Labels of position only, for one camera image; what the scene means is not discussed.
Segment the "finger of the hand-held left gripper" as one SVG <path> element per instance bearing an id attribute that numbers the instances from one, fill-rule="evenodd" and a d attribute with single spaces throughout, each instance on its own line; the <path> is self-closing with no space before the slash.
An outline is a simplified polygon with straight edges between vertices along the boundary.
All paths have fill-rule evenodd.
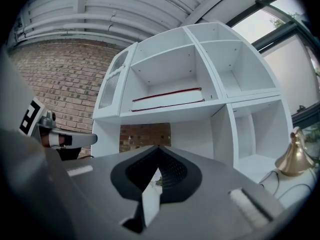
<path id="1" fill-rule="evenodd" d="M 67 130 L 51 130 L 48 143 L 51 148 L 78 149 L 94 145 L 98 137 L 94 133 L 81 133 Z"/>

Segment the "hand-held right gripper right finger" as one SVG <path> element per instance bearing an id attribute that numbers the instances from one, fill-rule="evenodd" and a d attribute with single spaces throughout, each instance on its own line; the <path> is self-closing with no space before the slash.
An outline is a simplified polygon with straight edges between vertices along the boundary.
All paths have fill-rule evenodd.
<path id="1" fill-rule="evenodd" d="M 167 147 L 192 162 L 202 173 L 202 182 L 184 202 L 166 203 L 145 230 L 153 240 L 233 240 L 250 234 L 253 226 L 232 201 L 229 192 L 243 189 L 271 220 L 285 209 L 261 185 L 222 162 Z"/>

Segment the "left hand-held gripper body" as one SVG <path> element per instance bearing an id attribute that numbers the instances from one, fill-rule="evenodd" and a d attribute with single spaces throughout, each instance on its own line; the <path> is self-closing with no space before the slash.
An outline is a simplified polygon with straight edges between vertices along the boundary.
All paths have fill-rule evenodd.
<path id="1" fill-rule="evenodd" d="M 22 119 L 19 131 L 28 137 L 33 137 L 44 147 L 57 148 L 56 114 L 47 110 L 45 106 L 34 97 Z"/>

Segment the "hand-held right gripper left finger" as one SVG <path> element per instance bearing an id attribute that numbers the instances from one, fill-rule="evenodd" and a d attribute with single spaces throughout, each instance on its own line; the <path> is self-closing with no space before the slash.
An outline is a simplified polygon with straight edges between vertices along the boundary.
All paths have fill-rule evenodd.
<path id="1" fill-rule="evenodd" d="M 158 168 L 158 146 L 61 162 L 63 202 L 76 240 L 157 240 L 147 228 L 143 190 Z"/>

